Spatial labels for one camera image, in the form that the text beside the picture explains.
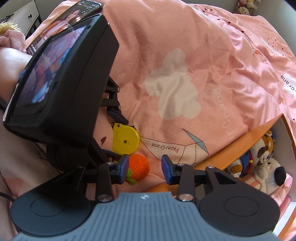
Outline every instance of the orange crocheted ball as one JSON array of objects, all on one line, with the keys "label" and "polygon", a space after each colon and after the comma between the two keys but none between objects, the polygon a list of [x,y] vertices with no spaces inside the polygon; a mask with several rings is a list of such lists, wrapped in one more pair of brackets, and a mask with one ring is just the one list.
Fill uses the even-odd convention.
[{"label": "orange crocheted ball", "polygon": [[133,172],[131,178],[136,181],[144,179],[150,172],[150,165],[147,158],[139,154],[129,156],[129,168]]}]

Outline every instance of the white cloud print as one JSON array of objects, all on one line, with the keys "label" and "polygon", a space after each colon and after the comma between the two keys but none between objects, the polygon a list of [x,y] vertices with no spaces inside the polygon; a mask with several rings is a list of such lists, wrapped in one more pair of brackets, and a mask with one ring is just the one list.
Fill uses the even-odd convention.
[{"label": "white cloud print", "polygon": [[165,56],[163,66],[153,70],[144,81],[148,94],[160,96],[158,113],[165,120],[180,115],[192,119],[200,113],[198,92],[187,70],[185,53],[174,49]]}]

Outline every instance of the orange box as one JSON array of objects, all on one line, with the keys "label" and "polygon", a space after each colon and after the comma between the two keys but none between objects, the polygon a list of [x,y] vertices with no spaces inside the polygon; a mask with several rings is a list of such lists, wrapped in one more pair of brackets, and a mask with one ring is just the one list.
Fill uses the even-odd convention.
[{"label": "orange box", "polygon": [[[296,217],[296,146],[294,137],[283,114],[244,134],[216,155],[194,166],[194,169],[204,170],[207,166],[215,166],[224,170],[246,153],[268,130],[272,130],[276,136],[273,158],[294,179],[288,194],[291,198],[291,203],[274,230],[274,234],[282,239]],[[178,185],[169,186],[166,183],[162,183],[150,188],[147,192],[171,191],[172,195],[175,196],[177,195],[177,189]]]}]

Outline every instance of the drawer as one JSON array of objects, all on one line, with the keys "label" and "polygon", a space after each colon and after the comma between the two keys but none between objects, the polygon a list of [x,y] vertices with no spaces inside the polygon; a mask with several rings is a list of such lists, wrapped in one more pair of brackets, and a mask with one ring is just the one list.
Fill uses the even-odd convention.
[{"label": "drawer", "polygon": [[38,18],[39,13],[34,1],[28,6],[28,9],[16,20],[15,24],[22,30],[22,33],[26,36],[33,26],[34,22]]}]

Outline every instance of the bare skin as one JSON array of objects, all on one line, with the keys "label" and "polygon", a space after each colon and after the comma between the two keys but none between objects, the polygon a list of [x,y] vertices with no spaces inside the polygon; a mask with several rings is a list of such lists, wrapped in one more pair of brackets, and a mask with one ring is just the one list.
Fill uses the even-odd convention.
[{"label": "bare skin", "polygon": [[16,49],[0,47],[0,97],[6,102],[31,57]]}]

